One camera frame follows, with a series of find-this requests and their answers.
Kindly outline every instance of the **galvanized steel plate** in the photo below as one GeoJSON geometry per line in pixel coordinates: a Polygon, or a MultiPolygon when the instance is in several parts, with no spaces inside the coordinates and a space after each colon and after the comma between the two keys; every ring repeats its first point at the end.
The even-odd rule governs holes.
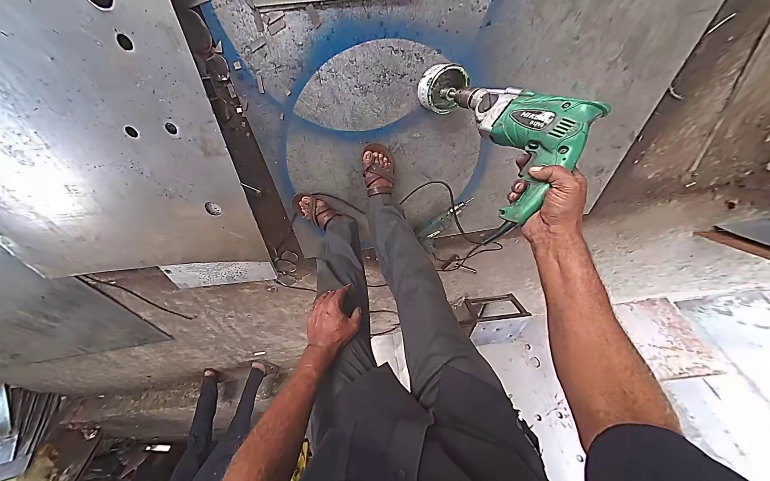
{"type": "Polygon", "coordinates": [[[0,371],[170,339],[84,282],[43,279],[0,247],[0,371]]]}
{"type": "Polygon", "coordinates": [[[0,3],[0,245],[45,277],[269,260],[168,0],[0,3]]]}

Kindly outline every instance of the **sandal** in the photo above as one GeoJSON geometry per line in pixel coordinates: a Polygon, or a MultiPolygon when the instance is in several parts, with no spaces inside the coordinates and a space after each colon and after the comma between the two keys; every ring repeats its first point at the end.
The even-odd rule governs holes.
{"type": "Polygon", "coordinates": [[[368,144],[365,147],[365,153],[373,152],[382,155],[382,157],[388,158],[391,164],[388,167],[380,167],[378,163],[374,162],[374,159],[365,160],[364,154],[361,157],[361,165],[363,170],[361,175],[365,177],[365,187],[367,187],[367,197],[373,197],[378,193],[391,193],[393,190],[393,155],[387,147],[382,144],[368,144]],[[372,187],[378,180],[387,180],[391,185],[382,185],[379,182],[378,185],[372,187]]]}
{"type": "Polygon", "coordinates": [[[278,366],[276,364],[272,364],[269,361],[265,361],[263,359],[252,359],[251,360],[251,364],[252,365],[254,363],[256,363],[256,362],[259,362],[260,364],[262,364],[263,367],[266,369],[266,372],[264,373],[264,376],[269,376],[270,374],[277,374],[281,370],[280,366],[278,366]]]}
{"type": "Polygon", "coordinates": [[[340,214],[332,208],[331,205],[326,203],[325,200],[320,200],[309,193],[297,193],[293,197],[293,210],[296,215],[308,219],[314,225],[319,228],[325,229],[328,221],[339,216],[340,214]],[[302,200],[307,199],[308,215],[302,213],[302,200]]]}

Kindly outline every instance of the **leg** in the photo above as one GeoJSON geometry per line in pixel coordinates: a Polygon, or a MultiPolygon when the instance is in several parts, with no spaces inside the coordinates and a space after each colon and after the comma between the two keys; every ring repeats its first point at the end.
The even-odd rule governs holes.
{"type": "MultiPolygon", "coordinates": [[[[365,153],[366,162],[369,162],[368,154],[365,153]]],[[[378,161],[382,167],[381,155],[378,161]]],[[[368,186],[371,185],[376,184],[369,181],[368,186]]],[[[369,223],[379,265],[400,312],[412,394],[423,406],[431,407],[444,365],[503,391],[495,371],[459,327],[442,279],[391,194],[374,194],[369,205],[369,223]]]]}
{"type": "Polygon", "coordinates": [[[367,298],[365,266],[361,261],[361,242],[358,226],[348,216],[332,215],[328,205],[318,200],[300,203],[300,213],[315,224],[325,226],[325,235],[316,258],[316,295],[351,285],[352,290],[344,300],[343,312],[352,313],[361,307],[361,322],[358,332],[340,350],[332,362],[316,393],[311,411],[310,441],[315,451],[332,424],[334,396],[358,377],[377,366],[370,346],[370,313],[367,298]]]}
{"type": "Polygon", "coordinates": [[[254,411],[254,399],[258,394],[258,388],[266,375],[263,364],[252,363],[251,371],[246,379],[246,386],[242,388],[240,405],[230,422],[228,431],[221,437],[216,447],[209,453],[194,481],[221,481],[233,455],[246,440],[251,431],[251,412],[254,411]]]}
{"type": "Polygon", "coordinates": [[[195,416],[192,418],[186,451],[183,452],[174,472],[171,473],[170,481],[192,481],[206,461],[212,440],[213,417],[216,415],[218,396],[217,373],[212,370],[204,371],[201,394],[198,397],[198,405],[195,407],[195,416]]]}

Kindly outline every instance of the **electrical cable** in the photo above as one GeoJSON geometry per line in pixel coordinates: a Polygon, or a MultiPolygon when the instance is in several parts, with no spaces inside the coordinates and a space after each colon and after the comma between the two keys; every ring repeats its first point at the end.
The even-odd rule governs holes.
{"type": "Polygon", "coordinates": [[[275,283],[278,284],[279,286],[283,286],[283,287],[285,287],[287,289],[296,289],[296,290],[300,290],[300,291],[308,291],[308,292],[316,293],[316,289],[303,288],[302,286],[291,286],[289,284],[285,284],[284,282],[279,281],[278,279],[275,279],[275,283]]]}
{"type": "Polygon", "coordinates": [[[150,304],[151,306],[154,306],[156,309],[159,309],[160,311],[165,311],[168,314],[174,314],[175,316],[180,316],[181,318],[188,319],[190,321],[198,317],[198,316],[187,316],[186,314],[181,314],[180,312],[172,311],[171,309],[168,309],[167,307],[160,306],[156,302],[151,301],[150,299],[147,299],[146,297],[144,297],[140,293],[137,293],[137,292],[135,292],[135,291],[133,291],[131,289],[125,288],[123,286],[119,286],[117,284],[113,284],[112,282],[102,281],[100,279],[97,279],[95,277],[90,277],[88,275],[77,276],[77,277],[82,279],[83,281],[87,280],[87,281],[90,281],[90,282],[96,282],[97,284],[102,284],[104,286],[109,286],[111,288],[117,288],[117,289],[123,290],[123,292],[132,294],[135,297],[137,297],[137,298],[141,299],[142,301],[146,302],[147,304],[150,304]]]}
{"type": "MultiPolygon", "coordinates": [[[[443,185],[447,189],[447,196],[450,199],[450,209],[451,209],[451,211],[454,212],[454,222],[456,224],[456,229],[459,231],[459,235],[462,236],[463,239],[465,239],[466,241],[468,241],[471,244],[474,244],[474,246],[468,251],[467,254],[465,254],[465,256],[463,256],[463,257],[459,257],[459,256],[455,257],[453,260],[450,261],[452,263],[451,265],[449,265],[445,269],[436,269],[437,271],[439,271],[439,272],[452,272],[452,271],[457,270],[460,267],[462,267],[462,265],[465,264],[465,261],[467,261],[468,259],[470,259],[472,257],[475,257],[476,255],[479,255],[479,254],[482,254],[482,253],[492,253],[492,252],[499,251],[499,250],[504,248],[504,246],[500,242],[497,242],[493,238],[489,238],[489,239],[486,239],[486,240],[474,240],[474,239],[472,239],[471,237],[468,236],[468,234],[465,232],[465,229],[462,227],[462,223],[459,221],[459,215],[457,215],[455,213],[455,211],[456,211],[456,197],[454,196],[454,190],[453,190],[453,188],[450,187],[450,184],[448,184],[444,180],[427,180],[426,182],[423,182],[421,185],[417,186],[416,188],[413,188],[412,191],[407,193],[406,196],[403,197],[403,199],[400,201],[400,205],[402,205],[404,202],[409,200],[409,198],[411,198],[412,195],[414,195],[415,193],[420,191],[422,188],[425,188],[425,187],[428,187],[428,186],[431,186],[431,185],[434,185],[434,184],[441,184],[441,185],[443,185]],[[482,246],[495,246],[496,248],[488,248],[488,249],[483,249],[483,250],[477,251],[477,249],[482,247],[482,246]]],[[[326,193],[326,192],[313,192],[310,195],[312,195],[314,197],[322,196],[322,197],[328,197],[330,199],[338,200],[338,201],[348,205],[349,207],[351,207],[356,212],[359,212],[362,215],[367,215],[367,212],[365,212],[363,209],[358,208],[356,205],[352,204],[348,200],[345,200],[345,199],[343,199],[343,198],[341,198],[339,196],[336,196],[336,195],[333,195],[333,194],[330,194],[330,193],[326,193]]],[[[290,224],[289,224],[289,226],[287,228],[287,233],[284,235],[284,238],[279,243],[278,247],[275,248],[276,252],[281,248],[281,246],[284,245],[284,243],[287,241],[287,238],[289,237],[289,235],[293,232],[293,222],[296,220],[296,215],[297,215],[297,213],[294,211],[293,216],[290,218],[290,224]]],[[[448,261],[446,261],[444,259],[440,259],[439,257],[436,257],[435,255],[433,255],[433,257],[435,258],[435,260],[437,260],[439,262],[443,262],[443,263],[444,262],[448,262],[448,261]]],[[[290,289],[309,290],[307,288],[294,288],[293,286],[287,286],[285,284],[281,284],[281,285],[283,285],[285,288],[290,288],[290,289]]],[[[367,287],[368,288],[384,288],[387,285],[388,284],[374,284],[374,285],[369,285],[368,284],[367,287]]]]}

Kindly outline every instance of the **green power drill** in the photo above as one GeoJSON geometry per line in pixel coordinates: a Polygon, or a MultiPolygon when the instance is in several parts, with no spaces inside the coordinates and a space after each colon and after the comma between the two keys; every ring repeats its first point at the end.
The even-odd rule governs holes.
{"type": "Polygon", "coordinates": [[[523,225],[542,206],[550,184],[531,177],[528,169],[541,165],[575,169],[587,144],[590,125],[610,114],[611,106],[516,87],[495,89],[469,84],[465,67],[440,63],[423,74],[418,101],[438,114],[453,112],[457,107],[474,110],[480,135],[499,146],[524,149],[530,156],[519,172],[519,178],[528,183],[527,189],[519,200],[500,210],[499,217],[505,222],[485,245],[523,225]]]}

